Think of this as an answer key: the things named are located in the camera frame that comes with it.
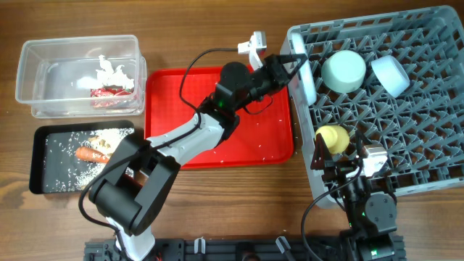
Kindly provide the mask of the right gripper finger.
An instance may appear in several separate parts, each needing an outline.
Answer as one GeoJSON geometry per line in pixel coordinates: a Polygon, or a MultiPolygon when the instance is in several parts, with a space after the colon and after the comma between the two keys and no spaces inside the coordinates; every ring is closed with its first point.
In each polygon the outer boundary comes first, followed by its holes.
{"type": "Polygon", "coordinates": [[[326,146],[321,133],[316,135],[315,151],[312,157],[310,168],[312,170],[325,170],[332,166],[331,153],[326,146]]]}
{"type": "Polygon", "coordinates": [[[371,145],[372,142],[359,130],[355,131],[355,146],[361,149],[364,145],[371,145]]]}

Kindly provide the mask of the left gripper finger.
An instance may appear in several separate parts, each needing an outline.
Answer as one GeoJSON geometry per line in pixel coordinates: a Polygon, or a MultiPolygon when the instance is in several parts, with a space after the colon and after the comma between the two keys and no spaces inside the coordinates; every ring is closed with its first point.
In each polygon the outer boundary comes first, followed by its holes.
{"type": "Polygon", "coordinates": [[[306,54],[280,54],[278,59],[281,64],[287,64],[290,62],[298,62],[299,64],[304,64],[307,61],[306,54]]]}
{"type": "Polygon", "coordinates": [[[304,64],[299,64],[298,62],[296,62],[297,64],[293,67],[293,69],[288,72],[286,74],[286,77],[287,77],[287,81],[286,81],[286,85],[290,84],[291,80],[295,77],[295,75],[299,72],[299,70],[303,67],[304,64]]]}

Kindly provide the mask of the light blue plate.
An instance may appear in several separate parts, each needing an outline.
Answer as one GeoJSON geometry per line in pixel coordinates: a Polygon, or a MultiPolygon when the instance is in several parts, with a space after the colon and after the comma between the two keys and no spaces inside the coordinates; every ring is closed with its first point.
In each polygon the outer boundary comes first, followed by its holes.
{"type": "Polygon", "coordinates": [[[307,59],[299,69],[299,73],[304,97],[306,98],[307,103],[312,105],[316,102],[317,94],[314,80],[312,78],[312,70],[310,67],[309,58],[307,56],[305,43],[303,41],[302,35],[299,33],[291,33],[291,39],[295,54],[302,54],[307,59]]]}

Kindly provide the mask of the yellow plastic cup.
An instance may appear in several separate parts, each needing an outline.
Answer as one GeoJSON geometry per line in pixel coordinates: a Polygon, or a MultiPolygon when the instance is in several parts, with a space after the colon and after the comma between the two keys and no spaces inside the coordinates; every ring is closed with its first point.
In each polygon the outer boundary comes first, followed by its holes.
{"type": "Polygon", "coordinates": [[[349,134],[339,125],[324,125],[316,130],[315,135],[321,134],[331,154],[341,154],[349,146],[349,134]]]}

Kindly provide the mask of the green saucer bowl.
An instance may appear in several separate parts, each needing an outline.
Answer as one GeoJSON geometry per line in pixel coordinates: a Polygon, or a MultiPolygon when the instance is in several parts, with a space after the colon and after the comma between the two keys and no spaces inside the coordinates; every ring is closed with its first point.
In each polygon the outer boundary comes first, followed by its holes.
{"type": "Polygon", "coordinates": [[[321,78],[332,91],[347,94],[361,87],[366,71],[366,63],[358,53],[342,50],[323,63],[321,78]]]}

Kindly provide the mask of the light blue bowl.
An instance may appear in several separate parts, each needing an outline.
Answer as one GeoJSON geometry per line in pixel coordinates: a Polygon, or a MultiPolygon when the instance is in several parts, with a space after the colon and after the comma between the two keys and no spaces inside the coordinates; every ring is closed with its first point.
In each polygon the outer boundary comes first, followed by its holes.
{"type": "Polygon", "coordinates": [[[405,69],[391,55],[373,60],[371,67],[379,83],[394,98],[397,98],[410,85],[405,69]]]}

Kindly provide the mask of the red snack wrapper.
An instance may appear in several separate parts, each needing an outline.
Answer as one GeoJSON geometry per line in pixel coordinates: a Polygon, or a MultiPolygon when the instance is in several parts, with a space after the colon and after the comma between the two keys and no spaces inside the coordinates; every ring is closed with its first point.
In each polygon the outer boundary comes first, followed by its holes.
{"type": "Polygon", "coordinates": [[[124,88],[97,88],[91,89],[90,96],[95,98],[91,102],[94,108],[117,107],[127,102],[132,93],[124,88]]]}

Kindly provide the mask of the white tissue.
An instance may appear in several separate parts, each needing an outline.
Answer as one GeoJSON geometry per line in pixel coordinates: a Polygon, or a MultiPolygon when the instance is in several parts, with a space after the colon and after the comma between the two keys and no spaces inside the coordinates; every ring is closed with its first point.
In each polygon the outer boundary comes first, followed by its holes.
{"type": "Polygon", "coordinates": [[[103,87],[116,86],[125,90],[135,87],[134,79],[129,78],[122,70],[123,65],[118,65],[115,69],[112,63],[105,59],[104,55],[99,55],[100,70],[96,70],[96,79],[103,87]]]}

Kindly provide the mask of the orange carrot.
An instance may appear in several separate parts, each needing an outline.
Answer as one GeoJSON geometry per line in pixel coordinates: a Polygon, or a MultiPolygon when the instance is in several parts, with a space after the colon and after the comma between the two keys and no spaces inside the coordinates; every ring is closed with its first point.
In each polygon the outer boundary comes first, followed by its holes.
{"type": "Polygon", "coordinates": [[[87,162],[96,162],[96,163],[104,163],[104,164],[109,162],[108,156],[106,156],[105,154],[102,154],[101,152],[95,149],[92,149],[86,146],[77,148],[75,155],[79,160],[83,160],[87,162]]]}

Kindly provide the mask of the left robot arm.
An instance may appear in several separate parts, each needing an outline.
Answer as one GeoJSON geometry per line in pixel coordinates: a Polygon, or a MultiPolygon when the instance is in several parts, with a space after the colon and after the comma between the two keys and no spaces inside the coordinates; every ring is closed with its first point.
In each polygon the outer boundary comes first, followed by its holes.
{"type": "Polygon", "coordinates": [[[195,107],[187,123],[161,136],[145,139],[132,133],[121,141],[81,195],[96,205],[106,218],[104,226],[115,232],[122,260],[143,260],[153,249],[151,224],[180,168],[229,139],[240,122],[237,112],[278,93],[306,62],[304,54],[271,54],[255,70],[229,62],[215,90],[195,107]]]}

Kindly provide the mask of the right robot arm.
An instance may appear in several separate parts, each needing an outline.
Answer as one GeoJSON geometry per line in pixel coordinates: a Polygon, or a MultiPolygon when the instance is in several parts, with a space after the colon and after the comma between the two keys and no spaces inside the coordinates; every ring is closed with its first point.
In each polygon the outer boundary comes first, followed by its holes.
{"type": "Polygon", "coordinates": [[[389,190],[376,191],[370,178],[380,172],[388,153],[380,144],[371,143],[362,133],[355,133],[357,156],[336,162],[323,136],[315,138],[315,153],[310,168],[322,170],[322,179],[336,185],[313,199],[301,221],[304,246],[316,260],[321,258],[311,249],[305,236],[305,221],[309,211],[323,198],[339,195],[347,215],[349,229],[339,235],[341,251],[347,260],[398,260],[401,251],[395,249],[397,230],[397,198],[389,190]]]}

